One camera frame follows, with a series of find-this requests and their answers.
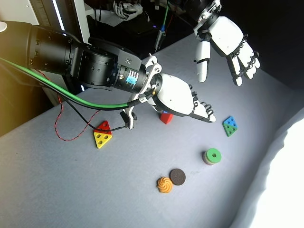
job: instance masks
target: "green triangle block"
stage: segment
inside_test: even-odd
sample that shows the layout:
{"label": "green triangle block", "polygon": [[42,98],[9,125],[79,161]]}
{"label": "green triangle block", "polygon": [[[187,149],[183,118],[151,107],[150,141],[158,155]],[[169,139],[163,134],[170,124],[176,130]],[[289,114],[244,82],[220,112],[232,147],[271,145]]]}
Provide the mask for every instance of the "green triangle block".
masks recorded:
{"label": "green triangle block", "polygon": [[226,135],[227,135],[228,137],[230,137],[234,132],[237,131],[237,128],[236,128],[236,127],[230,126],[230,125],[228,125],[228,124],[226,124],[226,123],[223,123],[223,126],[224,126],[224,129],[225,129]]}

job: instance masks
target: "robotic hand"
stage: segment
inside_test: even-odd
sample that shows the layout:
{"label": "robotic hand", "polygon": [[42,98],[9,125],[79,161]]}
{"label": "robotic hand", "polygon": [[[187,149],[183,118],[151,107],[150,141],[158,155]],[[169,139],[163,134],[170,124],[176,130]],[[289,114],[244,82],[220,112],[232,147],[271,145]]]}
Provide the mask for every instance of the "robotic hand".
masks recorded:
{"label": "robotic hand", "polygon": [[123,20],[132,20],[136,18],[138,15],[143,13],[143,7],[140,4],[131,4],[128,2],[120,1],[117,3],[113,2],[113,9],[117,16]]}
{"label": "robotic hand", "polygon": [[196,51],[197,75],[204,82],[208,75],[210,60],[210,42],[215,50],[226,57],[236,86],[242,85],[242,76],[253,78],[257,68],[259,54],[247,43],[247,35],[230,19],[219,16],[220,0],[170,0],[178,5],[198,22],[194,28],[196,38],[200,41]]}
{"label": "robotic hand", "polygon": [[191,85],[161,73],[155,56],[150,55],[143,64],[129,50],[113,43],[97,38],[90,38],[89,43],[50,27],[0,21],[0,44],[5,44],[0,47],[0,66],[17,64],[60,74],[89,88],[115,87],[130,92],[127,108],[121,114],[130,129],[134,105],[147,101],[156,111],[209,123],[216,120],[211,106],[198,101]]}

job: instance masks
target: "blue and green block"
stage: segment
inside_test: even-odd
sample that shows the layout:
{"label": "blue and green block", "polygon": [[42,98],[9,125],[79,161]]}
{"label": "blue and green block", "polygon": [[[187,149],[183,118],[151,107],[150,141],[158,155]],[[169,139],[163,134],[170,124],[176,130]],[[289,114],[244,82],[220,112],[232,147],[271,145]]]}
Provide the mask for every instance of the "blue and green block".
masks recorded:
{"label": "blue and green block", "polygon": [[226,119],[223,122],[223,126],[228,137],[230,137],[238,129],[237,123],[233,116],[230,116],[228,119]]}

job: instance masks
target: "orange cookie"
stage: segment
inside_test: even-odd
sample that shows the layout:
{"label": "orange cookie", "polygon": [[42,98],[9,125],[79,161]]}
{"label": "orange cookie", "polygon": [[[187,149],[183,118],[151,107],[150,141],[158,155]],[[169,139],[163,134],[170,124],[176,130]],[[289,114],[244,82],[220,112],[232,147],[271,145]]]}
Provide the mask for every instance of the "orange cookie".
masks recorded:
{"label": "orange cookie", "polygon": [[162,193],[169,193],[173,187],[173,183],[169,177],[161,177],[157,180],[157,187]]}

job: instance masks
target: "green ring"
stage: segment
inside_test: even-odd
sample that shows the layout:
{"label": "green ring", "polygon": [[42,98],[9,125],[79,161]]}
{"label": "green ring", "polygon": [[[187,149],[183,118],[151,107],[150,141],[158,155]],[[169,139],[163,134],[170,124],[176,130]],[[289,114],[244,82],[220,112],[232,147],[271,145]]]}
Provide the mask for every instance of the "green ring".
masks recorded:
{"label": "green ring", "polygon": [[206,151],[206,158],[209,162],[216,164],[220,162],[220,160],[222,159],[222,155],[217,149],[211,148]]}

